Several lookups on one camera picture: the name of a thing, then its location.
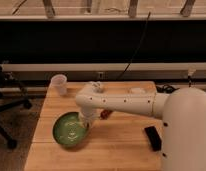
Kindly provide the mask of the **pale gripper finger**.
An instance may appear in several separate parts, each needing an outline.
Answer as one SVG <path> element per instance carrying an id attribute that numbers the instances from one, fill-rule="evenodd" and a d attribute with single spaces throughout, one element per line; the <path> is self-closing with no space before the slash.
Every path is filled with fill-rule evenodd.
<path id="1" fill-rule="evenodd" d="M 90 130 L 90 128 L 91 128 L 91 124 L 89 122 L 84 122 L 83 126 L 86 130 Z"/>

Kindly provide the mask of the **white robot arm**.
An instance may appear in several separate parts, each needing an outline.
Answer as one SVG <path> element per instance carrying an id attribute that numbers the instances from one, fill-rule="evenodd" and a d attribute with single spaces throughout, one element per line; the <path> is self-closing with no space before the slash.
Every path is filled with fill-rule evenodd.
<path id="1" fill-rule="evenodd" d="M 186 87 L 165 93 L 105 94 L 88 83 L 75 97 L 83 121 L 94 109 L 139 114 L 163 122 L 161 171 L 206 171 L 206 92 Z"/>

